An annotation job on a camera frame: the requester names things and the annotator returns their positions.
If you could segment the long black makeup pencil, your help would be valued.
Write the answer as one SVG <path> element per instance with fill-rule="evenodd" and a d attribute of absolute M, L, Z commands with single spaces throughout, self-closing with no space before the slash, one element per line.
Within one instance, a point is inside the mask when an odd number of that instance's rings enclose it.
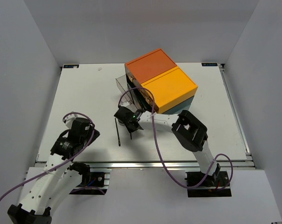
<path fill-rule="evenodd" d="M 121 146 L 121 142 L 120 142 L 120 135 L 119 135 L 119 129 L 118 129 L 118 123 L 117 123 L 117 119 L 114 118 L 115 120 L 115 126 L 116 126 L 116 133 L 117 133 L 117 139 L 118 139 L 118 146 Z"/>

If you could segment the clear teal box drawer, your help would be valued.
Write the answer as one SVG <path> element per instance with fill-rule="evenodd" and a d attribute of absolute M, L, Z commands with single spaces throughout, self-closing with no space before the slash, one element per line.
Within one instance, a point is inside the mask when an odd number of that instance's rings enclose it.
<path fill-rule="evenodd" d="M 120 105 L 130 109 L 133 112 L 139 110 L 144 110 L 144 106 L 142 105 L 141 101 L 137 98 L 135 94 L 135 90 L 131 90 L 127 93 L 126 91 L 130 90 L 132 87 L 127 80 L 127 76 L 123 75 L 116 78 L 116 85 L 121 94 L 124 96 L 120 100 Z"/>

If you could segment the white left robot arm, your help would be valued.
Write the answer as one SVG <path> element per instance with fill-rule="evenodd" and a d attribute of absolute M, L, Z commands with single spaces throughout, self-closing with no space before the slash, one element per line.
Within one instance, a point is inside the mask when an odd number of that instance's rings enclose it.
<path fill-rule="evenodd" d="M 67 130 L 55 141 L 41 175 L 19 204 L 7 211 L 14 224 L 50 224 L 68 194 L 92 180 L 90 166 L 74 158 L 99 137 L 99 131 L 80 113 L 65 115 L 63 123 Z"/>

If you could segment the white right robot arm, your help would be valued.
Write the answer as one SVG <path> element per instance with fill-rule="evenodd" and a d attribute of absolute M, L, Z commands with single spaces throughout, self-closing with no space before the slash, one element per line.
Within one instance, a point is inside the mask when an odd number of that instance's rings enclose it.
<path fill-rule="evenodd" d="M 203 179 L 200 186 L 211 187 L 219 181 L 220 165 L 215 161 L 208 145 L 207 127 L 190 111 L 182 110 L 180 114 L 152 114 L 149 111 L 135 112 L 120 106 L 114 114 L 127 128 L 129 133 L 137 130 L 164 131 L 175 135 L 181 146 L 195 156 Z"/>

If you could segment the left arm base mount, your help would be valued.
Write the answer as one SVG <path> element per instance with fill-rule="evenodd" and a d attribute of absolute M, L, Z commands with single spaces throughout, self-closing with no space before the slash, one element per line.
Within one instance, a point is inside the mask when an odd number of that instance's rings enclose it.
<path fill-rule="evenodd" d="M 104 195 L 109 186 L 110 171 L 98 171 L 87 164 L 75 162 L 66 169 L 63 180 L 67 184 L 77 184 L 70 195 Z"/>

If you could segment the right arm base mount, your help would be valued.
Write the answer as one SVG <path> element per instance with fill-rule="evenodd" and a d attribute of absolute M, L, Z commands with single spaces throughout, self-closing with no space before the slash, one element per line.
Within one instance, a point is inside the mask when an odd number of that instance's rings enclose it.
<path fill-rule="evenodd" d="M 197 184 L 202 178 L 201 172 L 186 172 L 186 184 L 188 187 Z M 220 171 L 215 181 L 208 177 L 195 189 L 187 190 L 188 198 L 207 198 L 207 197 L 232 197 L 229 177 L 226 171 Z"/>

